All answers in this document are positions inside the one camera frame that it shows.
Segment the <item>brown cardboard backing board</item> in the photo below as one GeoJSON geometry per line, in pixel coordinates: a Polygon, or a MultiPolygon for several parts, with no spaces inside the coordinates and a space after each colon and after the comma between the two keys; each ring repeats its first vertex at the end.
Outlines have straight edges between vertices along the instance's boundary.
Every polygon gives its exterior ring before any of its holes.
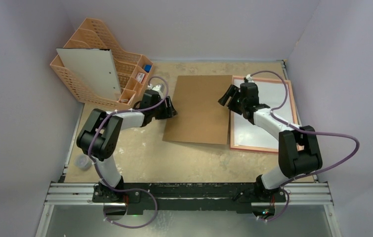
{"type": "Polygon", "coordinates": [[[163,140],[227,144],[230,112],[218,100],[232,81],[232,75],[178,76],[172,98],[177,115],[166,121],[163,140]]]}

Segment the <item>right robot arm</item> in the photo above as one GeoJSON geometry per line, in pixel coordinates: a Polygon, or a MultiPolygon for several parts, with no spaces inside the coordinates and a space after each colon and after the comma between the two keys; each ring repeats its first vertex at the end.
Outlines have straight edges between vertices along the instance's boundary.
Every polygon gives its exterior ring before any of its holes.
{"type": "Polygon", "coordinates": [[[240,86],[230,85],[218,102],[278,141],[278,166],[259,175],[254,183],[255,197],[266,201],[286,181],[319,170],[323,160],[314,128],[288,122],[276,115],[273,108],[260,103],[258,95],[256,83],[245,81],[240,86]]]}

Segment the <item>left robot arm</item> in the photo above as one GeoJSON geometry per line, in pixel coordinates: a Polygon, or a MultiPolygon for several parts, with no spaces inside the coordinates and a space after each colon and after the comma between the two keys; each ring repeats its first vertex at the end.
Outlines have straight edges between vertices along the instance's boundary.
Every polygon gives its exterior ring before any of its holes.
{"type": "Polygon", "coordinates": [[[171,98],[157,89],[147,89],[142,100],[129,110],[106,112],[94,109],[79,133],[76,145],[87,155],[99,176],[98,187],[112,202],[124,197],[124,181],[116,168],[113,153],[120,132],[140,128],[152,120],[170,119],[177,115],[171,98]]]}

